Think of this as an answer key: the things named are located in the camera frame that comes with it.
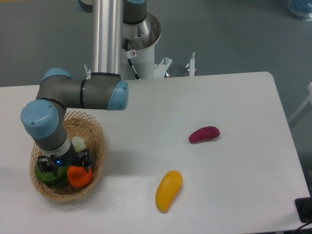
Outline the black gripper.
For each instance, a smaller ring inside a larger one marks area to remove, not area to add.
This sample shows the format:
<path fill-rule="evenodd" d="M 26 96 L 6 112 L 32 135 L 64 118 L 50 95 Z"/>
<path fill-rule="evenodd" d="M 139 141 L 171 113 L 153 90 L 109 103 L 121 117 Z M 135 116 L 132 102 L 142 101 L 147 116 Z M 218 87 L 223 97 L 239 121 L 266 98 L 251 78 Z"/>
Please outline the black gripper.
<path fill-rule="evenodd" d="M 58 177 L 59 168 L 71 165 L 82 167 L 86 172 L 89 172 L 95 165 L 95 157 L 90 150 L 77 153 L 75 149 L 69 149 L 63 155 L 38 156 L 37 165 L 41 173 L 52 173 L 55 177 Z"/>

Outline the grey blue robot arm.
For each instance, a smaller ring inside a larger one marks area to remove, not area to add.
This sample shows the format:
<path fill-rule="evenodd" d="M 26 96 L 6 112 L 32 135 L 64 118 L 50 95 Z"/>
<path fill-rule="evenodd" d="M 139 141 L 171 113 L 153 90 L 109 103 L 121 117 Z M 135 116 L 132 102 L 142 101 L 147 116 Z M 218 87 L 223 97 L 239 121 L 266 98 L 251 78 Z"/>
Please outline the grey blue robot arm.
<path fill-rule="evenodd" d="M 78 153 L 63 125 L 67 108 L 124 110 L 128 83 L 121 78 L 123 24 L 139 24 L 147 17 L 144 0 L 78 0 L 79 9 L 94 16 L 93 67 L 90 78 L 74 79 L 60 68 L 48 70 L 37 97 L 21 111 L 27 133 L 42 151 L 41 173 L 58 176 L 66 166 L 89 170 L 95 161 L 88 151 Z"/>

